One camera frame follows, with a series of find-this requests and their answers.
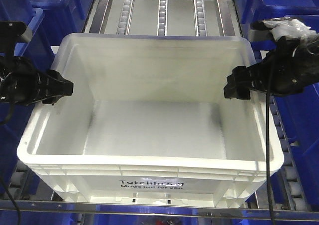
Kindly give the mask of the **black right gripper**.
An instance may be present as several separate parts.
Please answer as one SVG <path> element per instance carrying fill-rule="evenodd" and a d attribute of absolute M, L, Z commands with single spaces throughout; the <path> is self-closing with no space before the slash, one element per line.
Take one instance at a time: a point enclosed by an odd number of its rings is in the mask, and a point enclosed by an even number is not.
<path fill-rule="evenodd" d="M 237 66 L 227 76 L 226 99 L 251 100 L 250 91 L 277 97 L 302 93 L 319 82 L 319 40 L 279 39 L 262 61 L 262 74 L 255 66 Z"/>

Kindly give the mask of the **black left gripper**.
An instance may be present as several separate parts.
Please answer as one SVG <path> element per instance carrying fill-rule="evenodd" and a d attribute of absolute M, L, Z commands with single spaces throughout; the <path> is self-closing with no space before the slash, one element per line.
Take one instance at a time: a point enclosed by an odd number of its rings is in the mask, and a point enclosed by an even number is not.
<path fill-rule="evenodd" d="M 63 96 L 71 96 L 73 82 L 56 71 L 39 71 L 25 57 L 15 56 L 8 62 L 0 58 L 0 102 L 28 106 L 41 100 L 40 92 L 46 97 L 42 104 L 54 105 Z"/>

